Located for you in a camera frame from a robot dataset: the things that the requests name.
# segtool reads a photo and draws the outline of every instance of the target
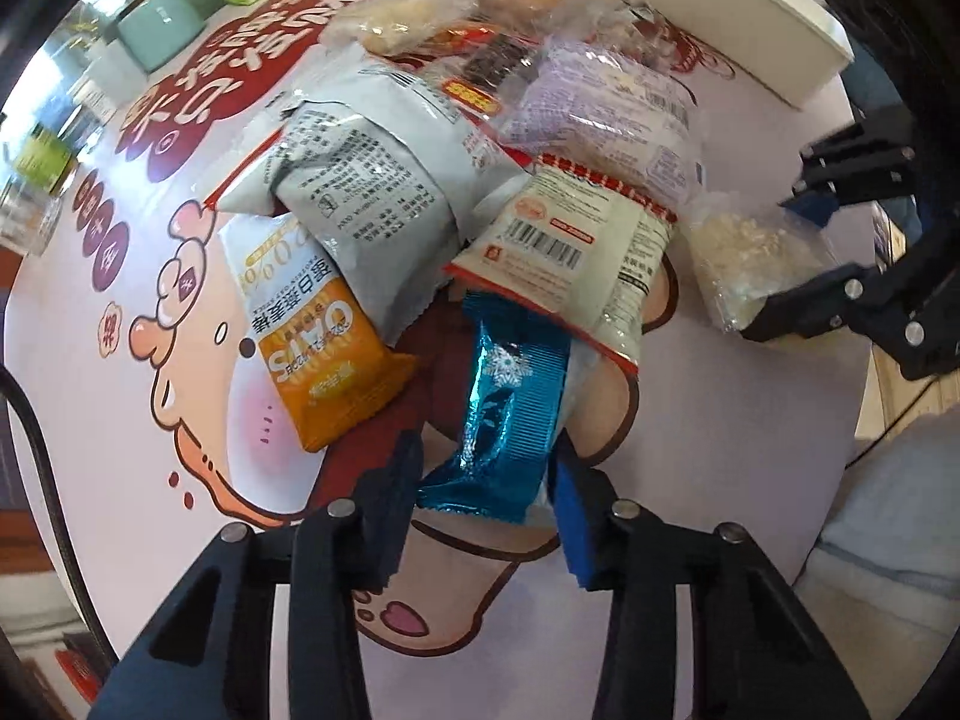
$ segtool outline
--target cartoon character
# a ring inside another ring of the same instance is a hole
[[[168,226],[176,251],[157,277],[155,309],[138,317],[128,335],[133,357],[155,370],[150,408],[157,425],[172,434],[176,457],[214,505],[262,527],[299,519],[349,496],[360,474],[386,463],[405,429],[424,437],[425,472],[448,459],[463,423],[474,337],[455,290],[438,295],[397,343],[398,351],[421,358],[401,396],[325,452],[306,453],[247,335],[216,235],[226,220],[195,200],[176,210]],[[669,320],[677,295],[664,258],[646,303],[648,331]],[[636,381],[600,362],[568,420],[586,463],[603,461],[620,445],[638,399]],[[379,595],[354,595],[358,627],[408,655],[459,650],[477,635],[520,564],[557,546],[553,528],[418,509],[390,586]]]

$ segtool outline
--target red logo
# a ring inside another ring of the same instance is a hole
[[[150,149],[147,179],[165,181],[213,122],[249,108],[317,42],[333,15],[358,0],[270,0],[216,30],[174,76],[152,86],[124,119],[116,152]]]

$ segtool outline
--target clear plastic container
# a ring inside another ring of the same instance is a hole
[[[40,256],[64,205],[14,172],[0,172],[0,245],[21,257]]]

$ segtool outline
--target orange cartoon ear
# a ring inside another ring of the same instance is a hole
[[[150,364],[159,368],[170,356],[174,347],[176,330],[160,327],[152,317],[137,317],[130,326],[128,340],[130,351],[137,360],[150,360]]]
[[[209,208],[203,208],[196,200],[188,200],[174,211],[167,232],[171,238],[181,241],[197,239],[202,244],[210,240],[217,214]]]

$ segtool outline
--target teal container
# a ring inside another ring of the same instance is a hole
[[[134,0],[117,20],[120,39],[147,73],[189,46],[204,25],[186,0]]]

